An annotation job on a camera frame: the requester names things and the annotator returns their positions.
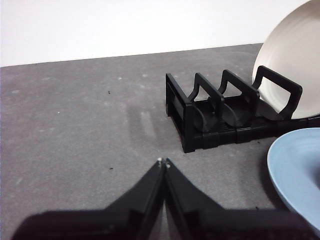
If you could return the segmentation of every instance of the dish rack handle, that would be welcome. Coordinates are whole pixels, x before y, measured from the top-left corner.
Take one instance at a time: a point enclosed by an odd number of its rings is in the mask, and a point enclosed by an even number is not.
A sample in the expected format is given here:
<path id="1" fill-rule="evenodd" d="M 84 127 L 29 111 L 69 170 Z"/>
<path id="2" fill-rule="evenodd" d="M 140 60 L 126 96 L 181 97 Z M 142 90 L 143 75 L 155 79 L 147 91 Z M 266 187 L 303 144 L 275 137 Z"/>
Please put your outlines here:
<path id="1" fill-rule="evenodd" d="M 260 93 L 257 91 L 257 89 L 247 84 L 240 77 L 235 75 L 233 72 L 225 69 L 222 72 L 221 84 L 218 89 L 218 91 L 221 94 L 223 94 L 226 91 L 228 82 L 241 91 L 241 95 L 250 104 L 252 113 L 255 114 L 257 111 L 258 102 L 260 98 Z"/>
<path id="2" fill-rule="evenodd" d="M 188 99 L 193 102 L 199 94 L 200 86 L 209 95 L 209 102 L 214 108 L 214 115 L 221 118 L 223 111 L 223 104 L 225 102 L 224 96 L 199 72 L 194 76 L 193 90 L 188 96 Z"/>
<path id="3" fill-rule="evenodd" d="M 297 109 L 301 95 L 302 95 L 302 86 L 291 81 L 290 79 L 282 76 L 281 74 L 267 68 L 266 66 L 259 66 L 256 71 L 256 76 L 252 87 L 258 90 L 262 83 L 262 79 L 266 78 L 269 81 L 275 83 L 279 87 L 287 90 L 290 93 L 290 97 L 286 106 L 279 112 L 279 115 L 283 119 L 289 120 L 292 117 L 292 114 Z"/>

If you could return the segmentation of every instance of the white plate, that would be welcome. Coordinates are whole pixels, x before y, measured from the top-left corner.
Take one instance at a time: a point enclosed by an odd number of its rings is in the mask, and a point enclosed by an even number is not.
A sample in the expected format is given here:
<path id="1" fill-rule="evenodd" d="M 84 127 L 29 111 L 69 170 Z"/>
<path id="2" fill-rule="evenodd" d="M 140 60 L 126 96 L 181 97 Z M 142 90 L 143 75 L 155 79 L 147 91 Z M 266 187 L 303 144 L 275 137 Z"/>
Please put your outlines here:
<path id="1" fill-rule="evenodd" d="M 320 237 L 320 127 L 291 131 L 270 147 L 272 183 L 286 206 Z"/>
<path id="2" fill-rule="evenodd" d="M 320 0 L 301 5 L 276 26 L 255 60 L 252 82 L 260 65 L 302 86 L 293 119 L 320 114 Z M 268 80 L 262 80 L 259 92 L 261 99 L 277 112 L 284 108 L 290 95 Z"/>

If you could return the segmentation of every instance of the white wall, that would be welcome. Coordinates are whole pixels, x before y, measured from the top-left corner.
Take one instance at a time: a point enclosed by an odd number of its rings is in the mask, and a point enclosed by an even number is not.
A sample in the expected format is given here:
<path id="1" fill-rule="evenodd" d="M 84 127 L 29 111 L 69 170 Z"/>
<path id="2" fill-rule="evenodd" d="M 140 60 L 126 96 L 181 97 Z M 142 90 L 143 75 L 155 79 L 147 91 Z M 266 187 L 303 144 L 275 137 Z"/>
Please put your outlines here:
<path id="1" fill-rule="evenodd" d="M 1 66 L 261 43 L 306 0 L 1 0 Z"/>

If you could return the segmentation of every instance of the speckled surface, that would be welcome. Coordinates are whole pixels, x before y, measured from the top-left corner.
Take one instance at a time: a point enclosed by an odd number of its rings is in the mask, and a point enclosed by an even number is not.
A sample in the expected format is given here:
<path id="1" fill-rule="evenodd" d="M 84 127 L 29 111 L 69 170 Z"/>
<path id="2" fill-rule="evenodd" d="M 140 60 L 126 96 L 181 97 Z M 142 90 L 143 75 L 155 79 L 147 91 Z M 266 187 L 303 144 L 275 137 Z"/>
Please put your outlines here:
<path id="1" fill-rule="evenodd" d="M 225 208 L 284 208 L 266 168 L 275 138 L 185 154 L 165 111 L 165 73 L 187 94 L 196 72 L 217 87 L 223 69 L 250 82 L 260 47 L 1 68 L 1 239 L 32 214 L 105 208 L 158 157 Z"/>

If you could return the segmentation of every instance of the plastic dish rack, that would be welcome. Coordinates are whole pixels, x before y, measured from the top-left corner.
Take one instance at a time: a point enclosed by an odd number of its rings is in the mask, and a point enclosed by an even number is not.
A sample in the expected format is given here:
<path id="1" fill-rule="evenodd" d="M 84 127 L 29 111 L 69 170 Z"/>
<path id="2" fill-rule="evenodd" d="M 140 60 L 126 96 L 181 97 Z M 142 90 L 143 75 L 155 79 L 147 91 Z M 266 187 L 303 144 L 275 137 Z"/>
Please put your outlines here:
<path id="1" fill-rule="evenodd" d="M 263 77 L 290 93 L 287 105 L 279 113 L 260 99 L 258 90 Z M 224 97 L 228 83 L 240 90 L 241 94 Z M 277 137 L 296 129 L 320 127 L 320 115 L 291 119 L 303 89 L 265 66 L 258 67 L 252 85 L 229 70 L 223 71 L 218 89 L 203 75 L 196 73 L 194 88 L 188 97 L 170 73 L 165 75 L 165 85 L 166 113 L 179 132 L 185 153 Z M 209 97 L 195 101 L 200 87 Z"/>

